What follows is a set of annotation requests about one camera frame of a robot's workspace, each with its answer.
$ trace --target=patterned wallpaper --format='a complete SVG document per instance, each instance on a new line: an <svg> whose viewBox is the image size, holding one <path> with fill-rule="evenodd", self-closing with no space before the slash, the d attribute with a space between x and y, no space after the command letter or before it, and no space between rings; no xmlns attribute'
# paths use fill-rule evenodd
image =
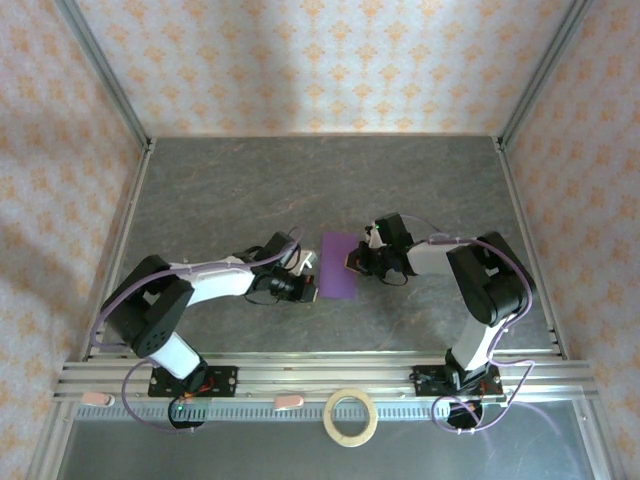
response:
<svg viewBox="0 0 640 480"><path fill-rule="evenodd" d="M496 135L570 0L81 0L153 136Z"/></svg>
<svg viewBox="0 0 640 480"><path fill-rule="evenodd" d="M140 149L53 1L0 2L0 52L0 477L21 480Z"/></svg>
<svg viewBox="0 0 640 480"><path fill-rule="evenodd" d="M596 0L509 153L571 353L640 478L640 4Z"/></svg>

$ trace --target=purple towel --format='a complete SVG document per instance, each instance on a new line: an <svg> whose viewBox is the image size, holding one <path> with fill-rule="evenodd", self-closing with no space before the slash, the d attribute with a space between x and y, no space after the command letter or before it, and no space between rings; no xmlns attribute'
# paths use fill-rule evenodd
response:
<svg viewBox="0 0 640 480"><path fill-rule="evenodd" d="M358 235L327 232L322 236L320 286L322 298L355 299L358 293L357 274L344 264L347 255L358 247Z"/></svg>

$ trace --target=masking tape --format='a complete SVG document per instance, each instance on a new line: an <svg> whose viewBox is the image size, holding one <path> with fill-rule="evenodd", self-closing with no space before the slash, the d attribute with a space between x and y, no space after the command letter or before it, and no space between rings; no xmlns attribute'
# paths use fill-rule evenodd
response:
<svg viewBox="0 0 640 480"><path fill-rule="evenodd" d="M367 426L359 435L344 435L338 431L333 423L333 411L335 410L338 402L345 398L355 398L360 400L367 409L367 416L369 417ZM343 390L338 390L329 397L329 400L324 407L323 422L327 433L338 445L342 445L343 447L359 447L360 445L367 443L376 432L376 427L378 426L378 410L369 395L364 393L362 390L345 388Z"/></svg>

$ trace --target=black bracket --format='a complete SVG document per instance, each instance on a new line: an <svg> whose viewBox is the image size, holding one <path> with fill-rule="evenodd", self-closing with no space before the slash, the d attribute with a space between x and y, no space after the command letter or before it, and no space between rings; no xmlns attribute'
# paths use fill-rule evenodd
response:
<svg viewBox="0 0 640 480"><path fill-rule="evenodd" d="M204 382L213 381L213 388L198 393L201 398L234 397L238 385L238 367L208 366ZM182 383L164 368L154 368L149 380L150 397L176 398L186 393Z"/></svg>
<svg viewBox="0 0 640 480"><path fill-rule="evenodd" d="M409 378L413 381L416 397L504 395L502 382L500 381L500 371L495 365L489 365L487 373L461 390L456 390L447 382L445 365L416 365L412 370L413 373Z"/></svg>

